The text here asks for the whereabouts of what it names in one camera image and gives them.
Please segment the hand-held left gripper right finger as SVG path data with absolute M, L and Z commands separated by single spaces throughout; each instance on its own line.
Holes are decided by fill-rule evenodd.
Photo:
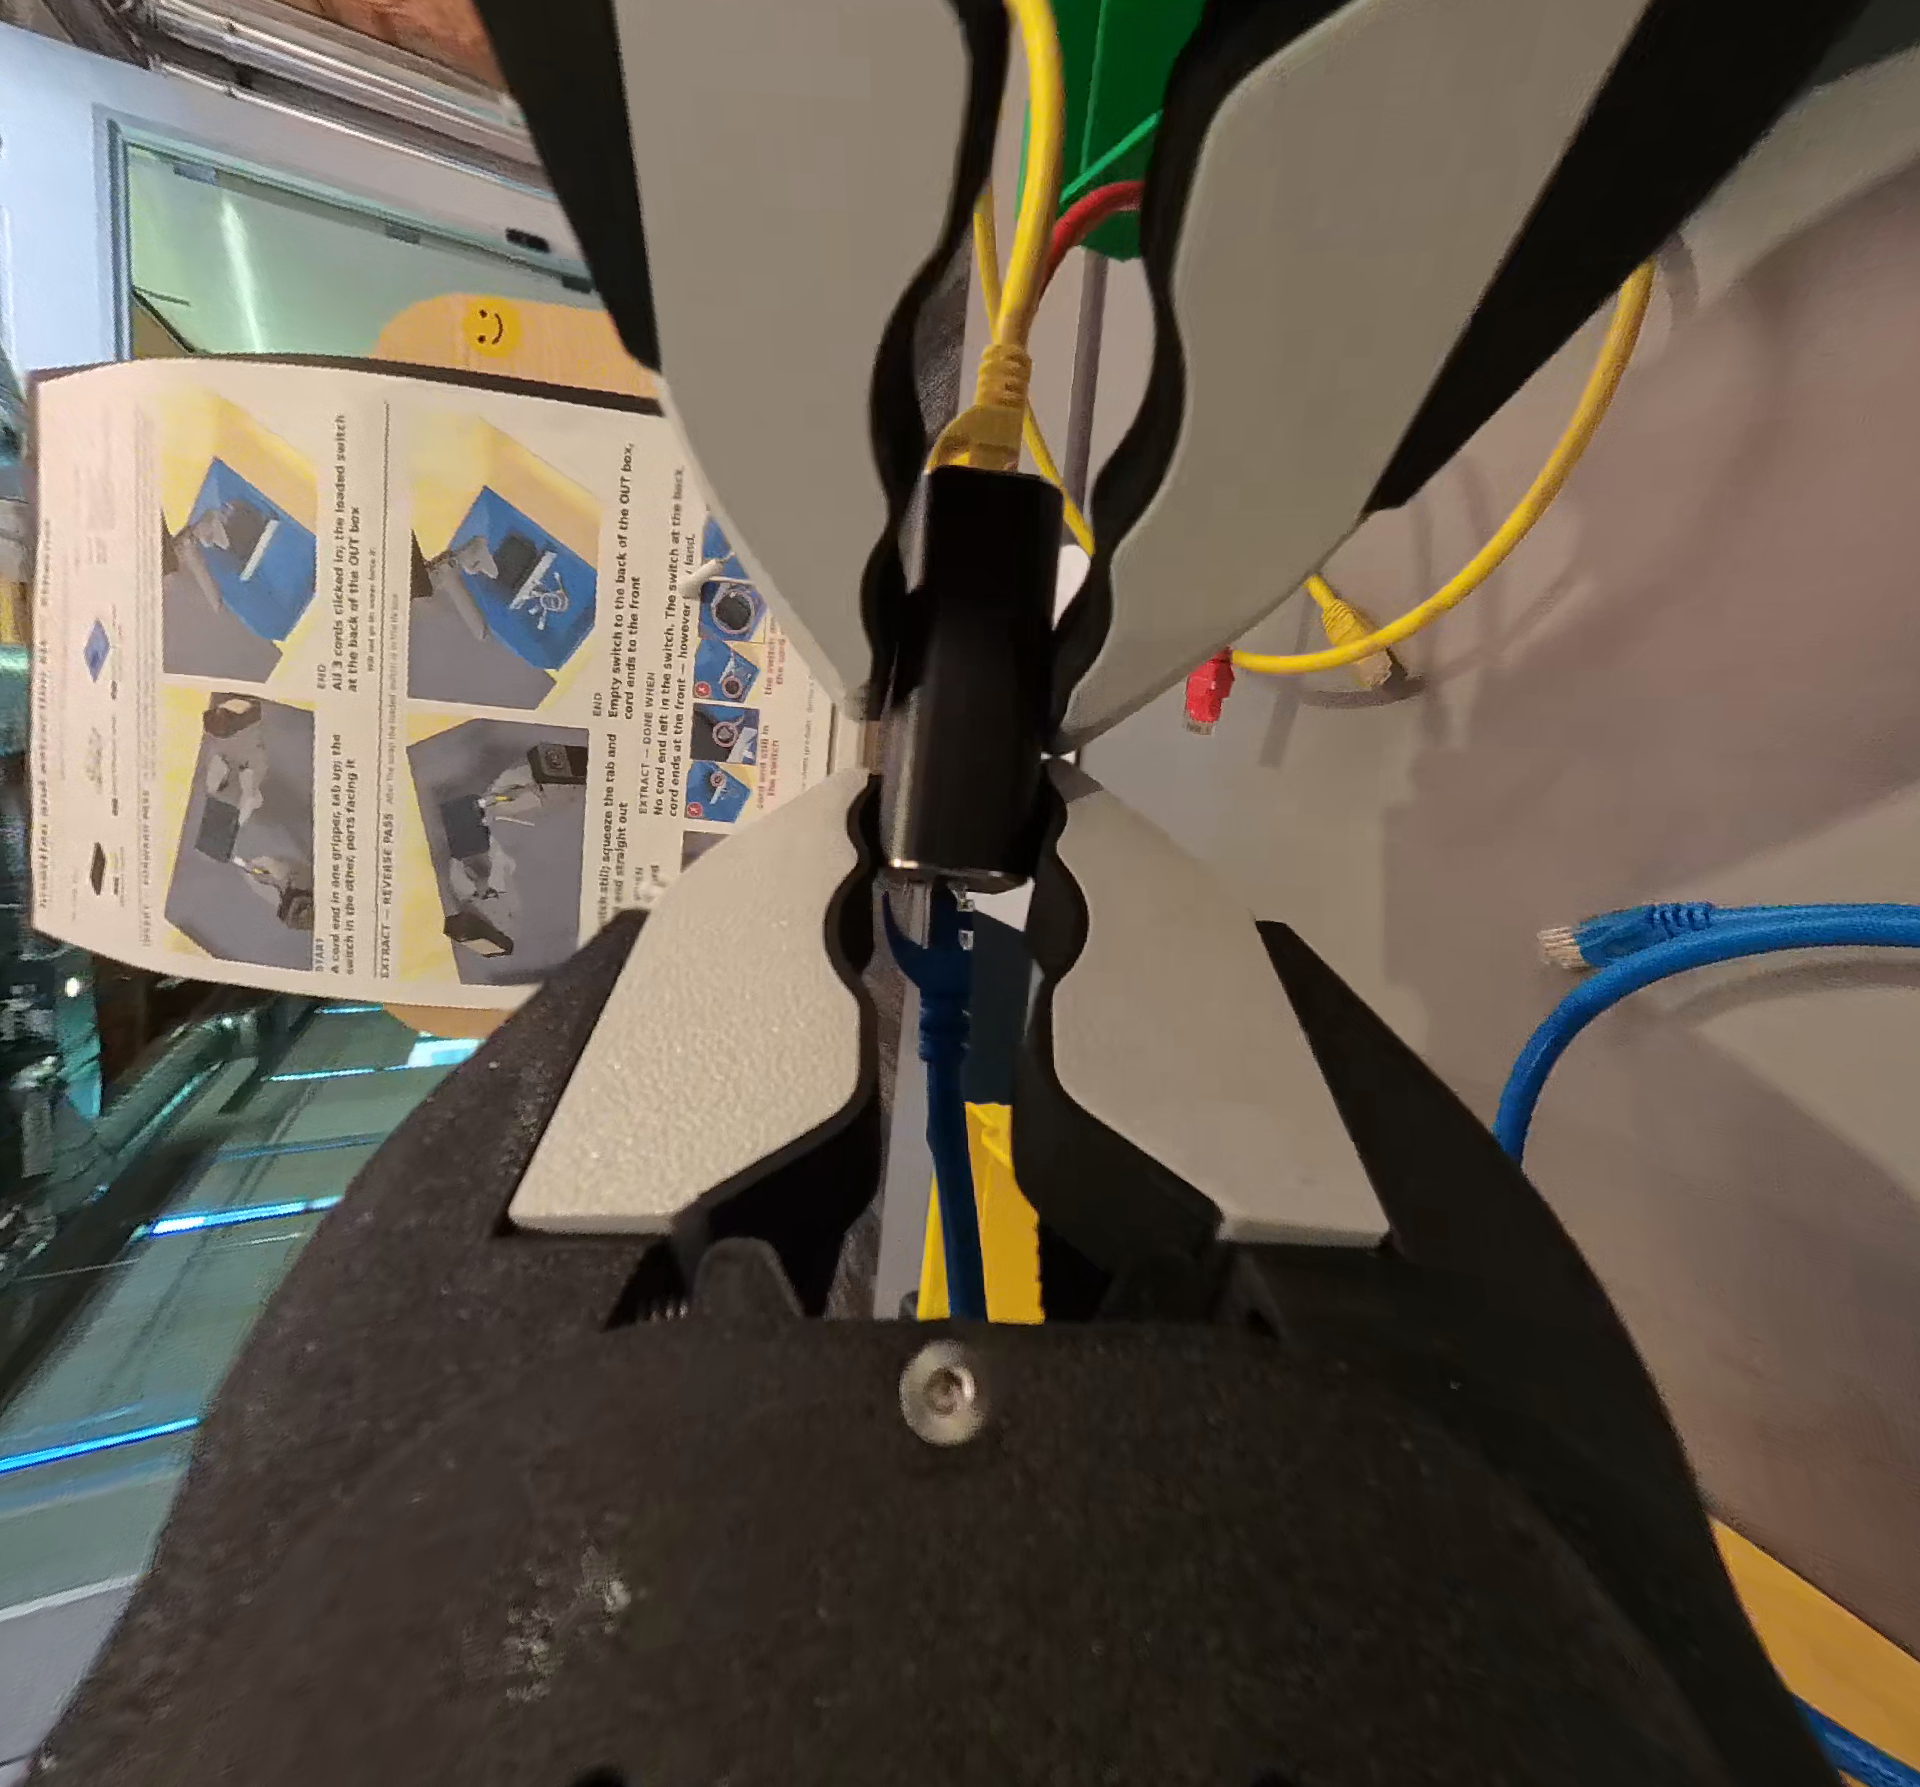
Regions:
M 1372 1262 L 1388 1216 L 1251 910 L 1051 763 L 1025 939 L 1047 1319 L 1206 1319 L 1240 1262 Z

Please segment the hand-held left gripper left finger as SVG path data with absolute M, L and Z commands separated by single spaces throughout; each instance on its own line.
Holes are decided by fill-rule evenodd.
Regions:
M 604 1295 L 692 1297 L 761 1259 L 825 1312 L 876 1195 L 872 946 L 876 779 L 841 770 L 729 839 L 639 916 L 597 1008 L 556 983 L 563 1060 L 516 1058 L 507 1245 L 533 1271 L 599 1269 Z

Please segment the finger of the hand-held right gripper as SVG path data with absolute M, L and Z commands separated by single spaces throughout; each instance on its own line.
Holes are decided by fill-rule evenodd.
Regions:
M 783 631 L 876 699 L 916 328 L 996 142 L 1000 0 L 611 0 L 664 403 Z
M 1173 111 L 1142 210 L 1155 358 L 1060 639 L 1083 746 L 1356 529 L 1652 0 L 1338 0 Z

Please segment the black ethernet splitter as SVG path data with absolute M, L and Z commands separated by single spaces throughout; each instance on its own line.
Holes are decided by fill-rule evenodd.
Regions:
M 1033 876 L 1062 533 L 1042 476 L 951 464 L 925 479 L 876 813 L 899 879 L 1007 891 Z

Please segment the yellow plastic bin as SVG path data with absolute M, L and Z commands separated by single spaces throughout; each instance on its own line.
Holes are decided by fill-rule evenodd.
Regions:
M 1039 1222 L 1015 1178 L 1012 1111 L 967 1104 L 965 1125 L 990 1318 L 1039 1321 Z M 1713 1530 L 1750 1623 L 1846 1784 L 1917 1784 L 1917 1657 L 1732 1525 Z

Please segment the green plastic bin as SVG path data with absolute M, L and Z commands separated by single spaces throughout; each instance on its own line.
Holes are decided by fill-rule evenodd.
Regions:
M 1141 254 L 1138 208 L 1168 101 L 1187 158 L 1242 81 L 1301 50 L 1326 0 L 1047 0 L 1064 75 L 1049 281 L 1076 247 Z

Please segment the glass partition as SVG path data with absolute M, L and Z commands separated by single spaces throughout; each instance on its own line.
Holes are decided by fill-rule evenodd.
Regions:
M 586 268 L 529 230 L 435 223 L 127 122 L 107 153 L 124 358 L 373 358 L 443 294 L 599 307 Z

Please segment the printed instruction sheet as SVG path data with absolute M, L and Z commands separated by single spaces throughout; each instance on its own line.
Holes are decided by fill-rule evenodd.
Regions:
M 653 398 L 360 361 L 36 378 L 36 928 L 514 1008 L 844 760 Z

